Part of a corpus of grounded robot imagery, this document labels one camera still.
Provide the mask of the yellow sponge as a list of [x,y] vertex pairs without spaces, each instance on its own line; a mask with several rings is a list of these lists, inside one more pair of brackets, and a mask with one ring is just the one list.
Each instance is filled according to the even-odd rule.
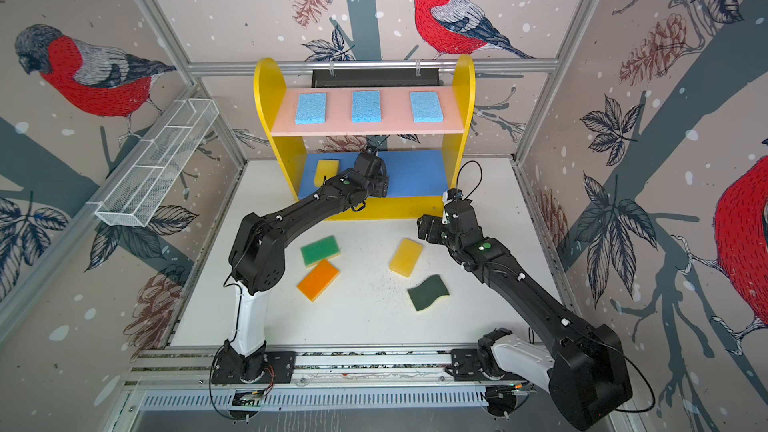
[[333,159],[320,159],[317,162],[313,185],[316,188],[321,187],[328,179],[336,176],[339,171],[339,161]]
[[414,240],[404,238],[399,243],[388,269],[404,278],[409,278],[423,251],[423,245]]

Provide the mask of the light blue sponge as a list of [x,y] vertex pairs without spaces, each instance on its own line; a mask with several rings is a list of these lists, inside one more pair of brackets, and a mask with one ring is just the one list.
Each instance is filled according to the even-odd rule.
[[379,123],[382,120],[380,92],[377,90],[353,93],[351,120],[353,123]]
[[415,123],[441,123],[444,121],[440,99],[436,92],[411,92],[409,97]]
[[323,124],[326,121],[325,93],[302,93],[298,96],[294,123],[296,125]]

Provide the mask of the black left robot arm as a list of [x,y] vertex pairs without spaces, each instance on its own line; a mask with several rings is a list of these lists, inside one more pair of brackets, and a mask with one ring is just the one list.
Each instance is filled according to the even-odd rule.
[[212,385],[276,383],[268,362],[266,317],[270,290],[286,270],[285,249],[320,222],[387,195],[385,162],[361,152],[354,165],[325,179],[312,194],[266,216],[246,215],[238,228],[228,262],[238,290],[234,330],[217,351],[211,366]]

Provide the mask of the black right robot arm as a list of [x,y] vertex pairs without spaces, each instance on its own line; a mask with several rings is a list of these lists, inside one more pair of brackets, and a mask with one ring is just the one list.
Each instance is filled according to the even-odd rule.
[[574,428],[586,431],[633,396],[618,335],[592,326],[540,286],[498,239],[486,236],[470,200],[450,190],[441,216],[417,221],[420,239],[447,248],[451,258],[504,298],[543,345],[535,347],[507,330],[479,341],[489,376],[518,375],[549,393]]

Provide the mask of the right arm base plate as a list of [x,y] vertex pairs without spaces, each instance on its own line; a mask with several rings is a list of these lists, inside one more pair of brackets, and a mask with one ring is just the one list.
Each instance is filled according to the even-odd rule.
[[454,348],[449,355],[449,363],[444,371],[457,382],[528,383],[528,380],[510,372],[489,374],[474,348]]

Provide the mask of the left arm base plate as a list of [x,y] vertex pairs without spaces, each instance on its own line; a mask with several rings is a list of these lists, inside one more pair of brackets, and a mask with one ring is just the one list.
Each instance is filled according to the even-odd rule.
[[267,351],[260,357],[243,360],[234,350],[219,352],[212,367],[212,385],[288,384],[294,371],[296,353]]

